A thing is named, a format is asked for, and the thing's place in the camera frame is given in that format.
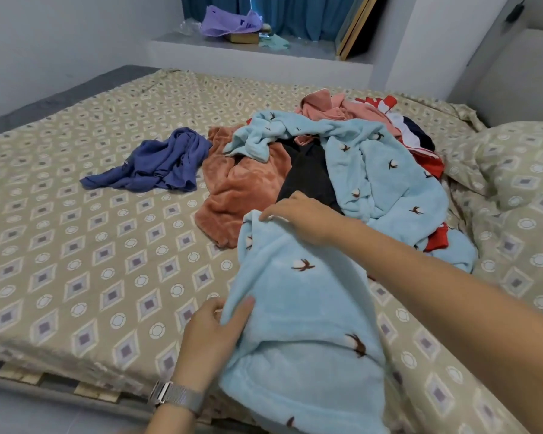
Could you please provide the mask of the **person's right hand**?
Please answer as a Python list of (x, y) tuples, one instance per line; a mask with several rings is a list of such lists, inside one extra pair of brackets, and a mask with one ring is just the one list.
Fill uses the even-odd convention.
[(336, 237), (343, 229), (358, 223), (334, 211), (329, 206), (314, 198), (305, 196), (300, 191), (268, 208), (294, 208), (294, 217), (288, 224), (300, 238), (315, 245), (334, 245)]

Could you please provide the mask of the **light blue fleece garment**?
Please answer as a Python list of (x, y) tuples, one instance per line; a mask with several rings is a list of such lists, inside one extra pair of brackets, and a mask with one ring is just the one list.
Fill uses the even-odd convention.
[(240, 229), (221, 323), (243, 299), (255, 306), (221, 390), (272, 434), (389, 434), (386, 359), (366, 272), (260, 214), (249, 212)]

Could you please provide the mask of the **person's left forearm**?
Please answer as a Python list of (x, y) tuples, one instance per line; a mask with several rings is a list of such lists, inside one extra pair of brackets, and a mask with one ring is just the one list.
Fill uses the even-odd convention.
[(196, 423), (192, 410), (164, 403), (154, 411), (144, 434), (195, 434)]

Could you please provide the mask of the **orange fleece garment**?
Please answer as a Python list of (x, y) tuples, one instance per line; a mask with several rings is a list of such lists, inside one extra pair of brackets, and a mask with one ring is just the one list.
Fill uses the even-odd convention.
[(263, 211), (276, 202), (292, 167), (289, 154), (278, 142), (269, 146), (265, 163), (245, 156), (226, 157), (224, 147), (239, 128), (211, 127), (212, 147), (202, 165), (210, 195), (195, 214), (195, 223), (221, 249), (237, 247), (247, 213)]

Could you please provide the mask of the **silver mesh wristwatch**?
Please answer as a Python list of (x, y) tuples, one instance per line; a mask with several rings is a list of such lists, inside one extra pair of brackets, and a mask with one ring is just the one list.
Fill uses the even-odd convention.
[(158, 380), (147, 403), (155, 408), (164, 404), (184, 408), (189, 410), (198, 418), (203, 409), (204, 393), (194, 391), (185, 386), (174, 383), (173, 381)]

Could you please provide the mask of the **light blue fleece pajama top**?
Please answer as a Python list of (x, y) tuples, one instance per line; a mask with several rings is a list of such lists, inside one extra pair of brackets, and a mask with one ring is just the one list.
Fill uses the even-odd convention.
[(319, 139), (344, 215), (425, 251), (429, 236), (446, 220), (449, 198), (441, 182), (383, 123), (359, 118), (313, 121), (294, 112), (267, 110), (236, 130), (223, 153), (267, 162), (272, 142), (304, 135)]

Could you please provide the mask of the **pink garment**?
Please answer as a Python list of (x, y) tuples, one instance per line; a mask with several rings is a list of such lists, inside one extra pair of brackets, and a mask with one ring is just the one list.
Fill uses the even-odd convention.
[(402, 140), (402, 132), (394, 126), (386, 114), (369, 102), (349, 101), (346, 94), (331, 95), (323, 88), (304, 96), (295, 112), (312, 121), (332, 120), (346, 121), (362, 119), (384, 124), (385, 128), (397, 140)]

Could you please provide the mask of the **red white patterned garment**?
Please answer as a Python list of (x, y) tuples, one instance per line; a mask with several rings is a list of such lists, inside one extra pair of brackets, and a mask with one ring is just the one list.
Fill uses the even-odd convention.
[[(366, 98), (384, 114), (397, 104), (393, 96)], [(409, 150), (385, 128), (370, 121), (371, 132), (346, 146), (352, 158), (338, 191), (348, 216), (417, 249), (447, 247), (443, 224), (448, 198), (441, 196), (443, 162), (435, 153)]]

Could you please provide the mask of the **navy white garment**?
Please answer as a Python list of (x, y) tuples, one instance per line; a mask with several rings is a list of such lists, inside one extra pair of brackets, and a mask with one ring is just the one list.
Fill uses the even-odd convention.
[(432, 138), (410, 118), (399, 113), (388, 112), (388, 119), (401, 133), (401, 142), (409, 149), (423, 153), (434, 153), (435, 144)]

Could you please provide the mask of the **mint green cloth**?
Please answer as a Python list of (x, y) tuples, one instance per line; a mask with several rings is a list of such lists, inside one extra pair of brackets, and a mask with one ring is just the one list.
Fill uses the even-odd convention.
[(260, 34), (259, 47), (271, 51), (283, 51), (290, 49), (290, 43), (277, 34)]

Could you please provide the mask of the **wooden framed board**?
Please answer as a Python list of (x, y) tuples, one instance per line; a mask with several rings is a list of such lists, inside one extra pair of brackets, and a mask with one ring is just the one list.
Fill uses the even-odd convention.
[(354, 0), (335, 38), (336, 60), (345, 61), (378, 0)]

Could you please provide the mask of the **patterned beige pillow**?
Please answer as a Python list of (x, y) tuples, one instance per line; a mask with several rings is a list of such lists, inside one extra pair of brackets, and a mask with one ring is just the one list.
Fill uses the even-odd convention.
[(454, 140), (445, 172), (502, 211), (528, 205), (543, 214), (543, 121), (498, 125)]

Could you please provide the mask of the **grey mattress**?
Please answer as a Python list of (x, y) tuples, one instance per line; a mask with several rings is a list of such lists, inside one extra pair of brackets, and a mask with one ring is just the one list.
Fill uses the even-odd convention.
[(50, 95), (0, 116), (0, 134), (51, 116), (80, 101), (107, 92), (158, 70), (159, 68), (150, 66), (124, 65), (101, 74), (83, 84)]

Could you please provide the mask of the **grey padded headboard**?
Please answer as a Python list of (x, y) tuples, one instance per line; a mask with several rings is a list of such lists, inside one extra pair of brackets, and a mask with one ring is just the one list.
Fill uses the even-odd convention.
[(449, 94), (488, 127), (543, 121), (543, 21), (498, 19)]

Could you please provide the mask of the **wooden slatted bed frame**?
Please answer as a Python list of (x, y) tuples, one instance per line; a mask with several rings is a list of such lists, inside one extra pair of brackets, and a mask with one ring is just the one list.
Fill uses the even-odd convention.
[(140, 422), (149, 421), (152, 415), (151, 407), (139, 397), (93, 387), (51, 373), (34, 372), (2, 361), (0, 391)]

